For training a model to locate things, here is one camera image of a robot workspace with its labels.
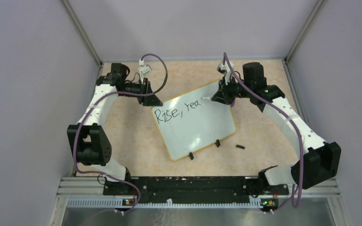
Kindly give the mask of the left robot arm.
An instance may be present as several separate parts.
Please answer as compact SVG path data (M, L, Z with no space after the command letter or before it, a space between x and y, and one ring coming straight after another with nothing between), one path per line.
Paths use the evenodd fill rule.
M112 63L110 72L98 77L92 100L83 117L67 128L77 172L80 171L79 164L91 166L91 173L99 173L109 181L115 182L115 190L123 195L132 190L132 181L126 178L127 168L112 156L112 146L104 131L104 124L119 96L135 97L143 106L163 105L152 90L150 81L145 77L150 72L151 66L140 61L139 81L131 82L127 80L129 67L121 63Z

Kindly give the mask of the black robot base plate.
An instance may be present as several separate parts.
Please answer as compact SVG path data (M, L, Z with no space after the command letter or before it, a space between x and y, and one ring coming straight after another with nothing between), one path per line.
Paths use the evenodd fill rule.
M288 195L287 185L264 186L257 177L131 177L134 186L105 181L103 194L126 195L140 203L232 204L248 203L260 195Z

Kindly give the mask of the yellow-framed whiteboard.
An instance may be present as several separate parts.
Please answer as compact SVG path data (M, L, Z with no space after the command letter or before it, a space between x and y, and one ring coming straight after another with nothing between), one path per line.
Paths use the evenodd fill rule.
M214 80L152 107L171 160L187 157L236 132L229 105L201 99L212 97L217 90L218 80Z

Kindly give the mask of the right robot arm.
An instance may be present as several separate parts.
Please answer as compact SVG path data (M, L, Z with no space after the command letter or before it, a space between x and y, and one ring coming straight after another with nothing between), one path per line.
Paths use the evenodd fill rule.
M285 94L276 85L267 84L259 62L242 66L243 78L234 71L234 64L220 62L217 71L223 74L211 101L231 105L236 98L247 98L269 117L291 143L299 158L294 165L272 166L259 172L257 187L270 194L281 184L297 184L308 189L336 176L341 148L317 135L294 111Z

